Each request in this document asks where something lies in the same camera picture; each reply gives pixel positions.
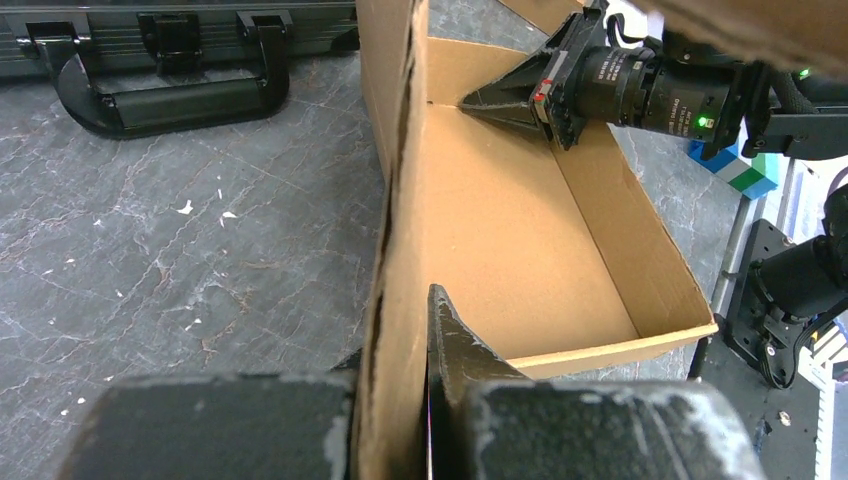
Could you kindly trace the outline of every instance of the black plastic handle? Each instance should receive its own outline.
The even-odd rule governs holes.
[[[253,120],[279,110],[289,90],[285,27],[255,28],[251,37],[262,50],[261,77],[119,93],[97,90],[70,37],[35,43],[68,114],[98,135],[125,139]]]

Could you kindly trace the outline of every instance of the blue block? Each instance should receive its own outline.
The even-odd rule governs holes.
[[[730,165],[739,156],[739,145],[734,144],[725,149],[722,149],[718,154],[708,161],[701,160],[701,153],[704,151],[704,142],[693,140],[689,144],[689,158],[695,160],[702,167],[712,173],[718,173],[722,168]]]
[[[745,195],[746,197],[750,198],[751,200],[755,200],[755,199],[760,198],[763,195],[767,194],[768,192],[774,190],[775,188],[777,188],[777,183],[773,182],[772,180],[770,180],[768,178],[763,178],[759,182],[757,182],[757,183],[751,185],[750,187],[746,188],[742,192],[742,195]]]

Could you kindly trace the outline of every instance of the cardboard box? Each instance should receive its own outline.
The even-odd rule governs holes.
[[[561,152],[466,116],[457,102],[524,54],[428,39],[426,1],[357,7],[389,187],[357,393],[359,478],[424,471],[411,459],[424,458],[431,283],[532,377],[645,359],[716,331],[605,124]]]

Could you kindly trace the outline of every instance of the green block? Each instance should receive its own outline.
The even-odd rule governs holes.
[[[754,159],[753,164],[758,163],[761,155],[757,155],[757,158]],[[745,173],[739,175],[730,181],[730,186],[739,190],[740,192],[745,191],[748,187],[751,187],[755,183],[759,182],[763,178],[765,178],[765,158],[762,160],[762,172],[757,170],[756,166],[752,166],[745,171]]]

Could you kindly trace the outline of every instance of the gray stone floor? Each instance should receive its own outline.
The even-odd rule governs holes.
[[[434,35],[544,39],[491,0],[432,3]],[[0,478],[50,478],[117,379],[326,369],[361,345],[383,180],[355,55],[295,62],[286,108],[233,126],[107,141],[46,83],[0,86],[0,112]],[[709,295],[738,194],[685,142],[615,134]],[[690,356],[583,376],[679,378]]]

